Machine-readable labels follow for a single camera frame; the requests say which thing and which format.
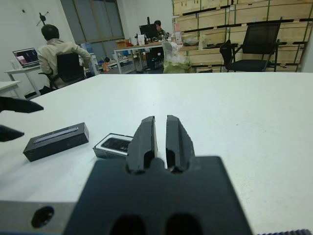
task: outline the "black rectangular box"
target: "black rectangular box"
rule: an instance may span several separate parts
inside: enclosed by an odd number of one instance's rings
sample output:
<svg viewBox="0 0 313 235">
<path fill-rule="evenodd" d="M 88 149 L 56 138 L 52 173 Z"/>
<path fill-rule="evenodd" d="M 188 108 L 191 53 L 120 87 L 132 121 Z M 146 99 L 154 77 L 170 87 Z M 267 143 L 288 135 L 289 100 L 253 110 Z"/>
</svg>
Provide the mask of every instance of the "black rectangular box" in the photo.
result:
<svg viewBox="0 0 313 235">
<path fill-rule="evenodd" d="M 31 138 L 23 154 L 30 162 L 89 142 L 85 123 Z"/>
</svg>

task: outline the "black office chair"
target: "black office chair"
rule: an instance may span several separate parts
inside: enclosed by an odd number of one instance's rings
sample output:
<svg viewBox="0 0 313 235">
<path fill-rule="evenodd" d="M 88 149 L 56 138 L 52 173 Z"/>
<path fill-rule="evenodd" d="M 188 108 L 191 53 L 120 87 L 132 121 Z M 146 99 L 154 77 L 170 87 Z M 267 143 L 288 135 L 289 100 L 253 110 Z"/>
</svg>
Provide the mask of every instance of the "black office chair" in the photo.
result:
<svg viewBox="0 0 313 235">
<path fill-rule="evenodd" d="M 233 71 L 261 72 L 266 68 L 274 68 L 276 71 L 278 43 L 277 35 L 280 23 L 253 24 L 246 31 L 244 44 L 235 51 L 235 45 L 228 40 L 221 45 L 220 53 L 224 59 L 224 66 Z M 243 49 L 244 54 L 269 55 L 267 60 L 240 60 L 236 62 L 237 52 Z M 275 64 L 269 65 L 270 57 L 275 54 Z"/>
<path fill-rule="evenodd" d="M 55 81 L 59 78 L 66 83 L 75 80 L 80 81 L 85 79 L 84 68 L 81 67 L 79 64 L 78 54 L 70 53 L 57 55 L 57 61 L 58 74 L 56 76 L 52 77 L 52 74 L 47 74 L 43 72 L 39 73 L 44 74 L 48 77 L 50 81 L 50 88 L 55 87 L 55 89 L 58 89 Z"/>
</svg>

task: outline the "person sitting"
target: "person sitting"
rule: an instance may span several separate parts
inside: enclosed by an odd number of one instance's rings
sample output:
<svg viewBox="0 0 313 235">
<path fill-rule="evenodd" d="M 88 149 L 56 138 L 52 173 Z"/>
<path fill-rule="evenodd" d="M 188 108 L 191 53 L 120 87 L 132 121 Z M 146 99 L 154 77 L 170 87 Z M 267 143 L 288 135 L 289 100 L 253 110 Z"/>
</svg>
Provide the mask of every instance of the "person sitting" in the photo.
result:
<svg viewBox="0 0 313 235">
<path fill-rule="evenodd" d="M 59 30 L 56 26 L 51 24 L 46 24 L 42 27 L 41 32 L 47 41 L 47 45 L 42 46 L 38 49 L 38 60 L 40 68 L 44 73 L 53 74 L 53 77 L 58 74 L 57 67 L 57 55 L 77 53 L 83 58 L 83 66 L 85 68 L 89 67 L 91 61 L 90 54 L 82 49 L 80 46 L 73 42 L 63 42 L 59 39 Z M 77 81 L 72 81 L 70 83 L 65 83 L 62 79 L 58 78 L 55 84 L 58 88 L 68 86 Z"/>
<path fill-rule="evenodd" d="M 164 29 L 162 29 L 161 21 L 159 21 L 159 20 L 155 21 L 155 25 L 156 25 L 156 29 L 157 29 L 157 32 L 158 32 L 158 39 L 159 40 L 162 40 L 163 36 L 165 36 L 165 37 L 169 36 L 169 34 L 167 32 L 165 32 Z"/>
</svg>

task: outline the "white table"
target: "white table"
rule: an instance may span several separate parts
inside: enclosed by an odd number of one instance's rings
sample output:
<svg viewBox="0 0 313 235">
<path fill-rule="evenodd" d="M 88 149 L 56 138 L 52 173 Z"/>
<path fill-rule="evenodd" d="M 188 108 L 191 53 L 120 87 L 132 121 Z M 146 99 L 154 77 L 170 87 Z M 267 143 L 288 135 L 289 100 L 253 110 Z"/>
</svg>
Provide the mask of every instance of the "white table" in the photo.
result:
<svg viewBox="0 0 313 235">
<path fill-rule="evenodd" d="M 25 96 L 23 95 L 22 91 L 19 88 L 18 85 L 19 83 L 21 83 L 21 81 L 0 82 L 0 94 L 14 91 L 18 98 L 25 99 Z"/>
<path fill-rule="evenodd" d="M 117 59 L 117 66 L 118 66 L 118 70 L 120 74 L 127 74 L 130 73 L 132 71 L 136 70 L 136 64 L 134 61 L 134 54 L 133 54 L 133 50 L 142 50 L 142 49 L 151 49 L 151 48 L 156 48 L 156 47 L 162 47 L 162 42 L 155 42 L 155 43 L 149 43 L 143 46 L 133 46 L 133 47 L 123 47 L 123 48 L 115 48 L 114 49 L 114 53 L 115 53 L 115 57 Z M 121 67 L 121 61 L 118 58 L 117 52 L 120 51 L 126 51 L 126 50 L 130 50 L 131 51 L 131 55 L 132 55 L 132 59 L 133 59 L 133 66 L 131 66 L 130 69 L 126 70 L 126 71 L 122 71 L 122 67 Z M 139 51 L 139 59 L 141 62 L 141 66 L 143 68 L 143 64 L 142 64 L 142 58 L 141 58 L 141 52 Z"/>
<path fill-rule="evenodd" d="M 92 148 L 108 133 L 133 135 L 151 115 L 164 159 L 171 114 L 197 156 L 222 157 L 255 234 L 313 230 L 312 87 L 312 74 L 271 72 L 105 74 L 70 85 L 34 99 L 43 111 L 0 114 L 25 132 L 0 143 L 0 200 L 77 201 Z M 29 138 L 80 122 L 88 144 L 33 163 L 22 154 Z"/>
<path fill-rule="evenodd" d="M 29 80 L 30 84 L 32 85 L 32 87 L 34 88 L 34 90 L 36 92 L 36 95 L 32 97 L 32 98 L 34 98 L 34 97 L 40 96 L 40 91 L 39 91 L 38 87 L 36 86 L 35 82 L 33 81 L 33 79 L 31 78 L 29 73 L 32 71 L 36 71 L 36 70 L 40 70 L 40 65 L 37 65 L 34 67 L 29 67 L 29 68 L 24 68 L 24 69 L 20 68 L 18 70 L 9 70 L 9 71 L 5 71 L 5 73 L 7 73 L 9 75 L 11 81 L 15 81 L 15 79 L 13 77 L 14 74 L 25 73 L 27 79 Z"/>
</svg>

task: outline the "beige jacket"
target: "beige jacket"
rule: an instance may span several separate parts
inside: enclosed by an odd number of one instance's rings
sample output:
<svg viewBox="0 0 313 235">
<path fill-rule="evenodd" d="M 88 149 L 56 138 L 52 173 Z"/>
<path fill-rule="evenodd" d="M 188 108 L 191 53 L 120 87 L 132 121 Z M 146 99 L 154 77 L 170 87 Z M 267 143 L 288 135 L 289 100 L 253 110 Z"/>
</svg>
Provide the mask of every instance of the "beige jacket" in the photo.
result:
<svg viewBox="0 0 313 235">
<path fill-rule="evenodd" d="M 61 54 L 69 54 L 69 53 L 77 53 L 83 58 L 83 66 L 88 67 L 91 56 L 89 53 L 82 49 L 80 46 L 76 45 L 72 42 L 63 42 L 60 39 L 51 39 L 47 41 L 46 46 L 42 46 L 38 49 L 38 59 L 39 64 L 41 67 L 41 70 L 44 73 L 52 73 L 53 76 L 58 74 L 58 68 L 57 68 L 57 55 Z M 55 81 L 55 84 L 61 88 L 67 85 L 70 85 L 76 81 L 73 81 L 71 83 L 65 83 L 60 78 Z"/>
</svg>

